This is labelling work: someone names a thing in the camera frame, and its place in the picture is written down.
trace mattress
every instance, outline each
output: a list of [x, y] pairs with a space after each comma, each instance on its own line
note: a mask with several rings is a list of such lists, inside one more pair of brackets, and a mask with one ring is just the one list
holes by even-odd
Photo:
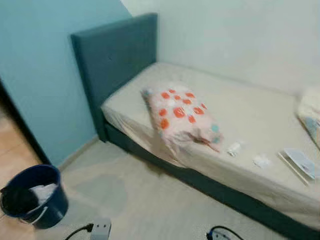
[[[140, 93], [154, 81], [181, 81], [202, 99], [224, 135], [221, 153], [192, 143], [172, 156], [154, 130]], [[283, 148], [297, 148], [320, 165], [320, 151], [296, 118], [295, 108], [292, 95], [161, 62], [145, 69], [101, 106], [110, 124], [155, 156], [194, 169], [320, 230], [320, 182], [305, 185], [277, 155]], [[246, 145], [232, 157], [226, 150], [236, 141]], [[259, 154], [271, 161], [269, 167], [254, 164]]]

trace floor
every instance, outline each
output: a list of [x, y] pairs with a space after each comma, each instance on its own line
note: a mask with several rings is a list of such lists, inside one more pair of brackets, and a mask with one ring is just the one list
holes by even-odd
[[0, 111], [0, 189], [22, 170], [39, 164], [14, 122]]
[[[97, 217], [111, 218], [110, 240], [205, 240], [216, 225], [245, 240], [285, 239], [111, 143], [96, 142], [62, 172], [62, 179], [70, 204], [60, 223], [34, 230], [4, 216], [1, 239], [63, 240]], [[80, 239], [90, 239], [89, 234], [72, 238]]]

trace polka dot pillowcase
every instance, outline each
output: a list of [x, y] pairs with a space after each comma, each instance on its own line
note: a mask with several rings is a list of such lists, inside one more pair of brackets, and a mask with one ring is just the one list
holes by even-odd
[[219, 127], [205, 103], [188, 87], [157, 82], [141, 93], [161, 138], [175, 155], [194, 141], [220, 151], [223, 136]]

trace blue wall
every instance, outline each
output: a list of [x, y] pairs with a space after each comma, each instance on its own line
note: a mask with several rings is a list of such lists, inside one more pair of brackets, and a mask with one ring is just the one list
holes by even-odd
[[69, 35], [129, 17], [120, 0], [0, 1], [0, 76], [56, 166], [96, 134]]

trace bed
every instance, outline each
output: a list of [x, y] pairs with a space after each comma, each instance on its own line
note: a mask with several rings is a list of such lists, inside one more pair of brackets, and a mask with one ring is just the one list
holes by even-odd
[[[71, 39], [102, 141], [290, 239], [319, 239], [320, 185], [305, 186], [276, 155], [293, 147], [319, 161], [319, 150], [294, 116], [293, 96], [156, 62], [155, 13], [78, 32]], [[165, 149], [140, 95], [143, 87], [163, 79], [182, 81], [204, 96], [225, 136], [221, 153], [194, 143], [178, 161]], [[239, 138], [247, 147], [234, 158], [225, 148]], [[253, 164], [253, 156], [261, 153], [272, 162], [268, 169]]]

